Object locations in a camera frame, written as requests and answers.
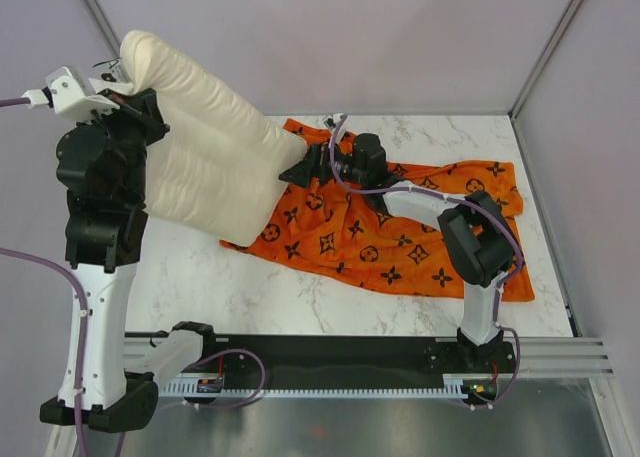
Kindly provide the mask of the orange black patterned pillowcase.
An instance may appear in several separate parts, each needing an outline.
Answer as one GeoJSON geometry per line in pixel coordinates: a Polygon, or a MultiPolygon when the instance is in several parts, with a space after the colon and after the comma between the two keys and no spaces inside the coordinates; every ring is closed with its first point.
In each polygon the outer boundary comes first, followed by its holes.
{"type": "MultiPolygon", "coordinates": [[[[510,229],[524,210],[512,163],[466,160],[441,167],[391,162],[412,183],[446,193],[486,191],[501,206],[510,229]]],[[[290,185],[267,226],[245,253],[296,270],[385,294],[461,299],[436,229],[369,208],[363,196],[335,181],[290,185]]]]}

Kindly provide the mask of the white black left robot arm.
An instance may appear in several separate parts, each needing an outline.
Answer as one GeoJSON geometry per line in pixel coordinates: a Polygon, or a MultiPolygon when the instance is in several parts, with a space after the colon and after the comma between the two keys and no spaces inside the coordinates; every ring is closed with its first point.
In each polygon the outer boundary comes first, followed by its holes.
{"type": "Polygon", "coordinates": [[[148,219],[147,150],[170,127],[152,89],[100,95],[110,109],[91,111],[56,148],[69,212],[65,260],[82,288],[74,293],[67,375],[40,419],[115,434],[146,427],[160,391],[190,365],[213,368],[219,349],[207,340],[212,326],[182,321],[125,362],[127,307],[148,219]]]}

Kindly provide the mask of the cream white pillow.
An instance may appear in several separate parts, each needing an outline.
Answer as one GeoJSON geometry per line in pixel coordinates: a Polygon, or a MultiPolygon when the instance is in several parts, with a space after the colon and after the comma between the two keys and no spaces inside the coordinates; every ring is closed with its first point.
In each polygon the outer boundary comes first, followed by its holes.
{"type": "Polygon", "coordinates": [[[280,174],[303,159],[306,141],[153,33],[128,32],[120,57],[134,92],[154,90],[170,127],[148,148],[148,213],[251,245],[284,194],[280,174]]]}

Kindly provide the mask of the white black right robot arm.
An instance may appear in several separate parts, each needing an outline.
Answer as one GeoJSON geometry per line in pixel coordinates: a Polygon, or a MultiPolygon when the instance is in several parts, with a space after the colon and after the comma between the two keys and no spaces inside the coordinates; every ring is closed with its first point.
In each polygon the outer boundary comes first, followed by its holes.
{"type": "Polygon", "coordinates": [[[506,285],[522,270],[521,247],[500,205],[484,190],[446,194],[411,183],[390,170],[377,135],[359,134],[343,152],[340,138],[313,144],[301,161],[280,173],[300,188],[335,181],[364,198],[374,211],[406,218],[439,231],[454,273],[464,288],[463,318],[457,329],[454,360],[468,372],[512,372],[517,348],[507,344],[499,323],[506,285]]]}

